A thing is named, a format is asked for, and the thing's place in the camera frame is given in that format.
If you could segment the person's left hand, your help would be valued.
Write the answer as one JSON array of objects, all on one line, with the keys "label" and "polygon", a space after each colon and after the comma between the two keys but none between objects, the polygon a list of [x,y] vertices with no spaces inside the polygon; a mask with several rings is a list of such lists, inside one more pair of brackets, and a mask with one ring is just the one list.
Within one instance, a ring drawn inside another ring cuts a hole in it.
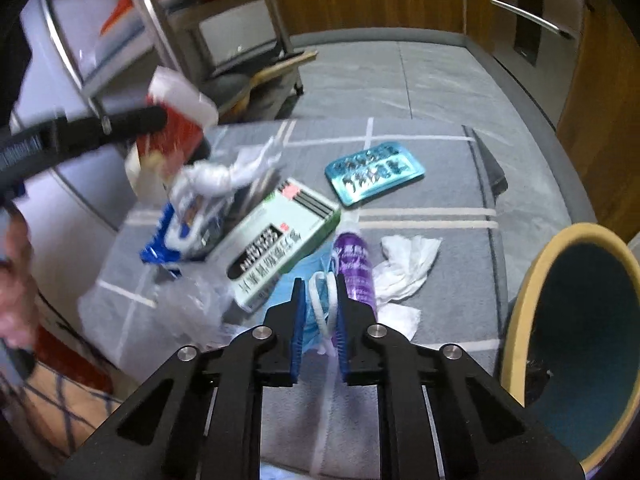
[{"label": "person's left hand", "polygon": [[39,326],[37,284],[32,276],[32,243],[21,211],[11,210],[1,263],[1,338],[10,348],[35,345]]}]

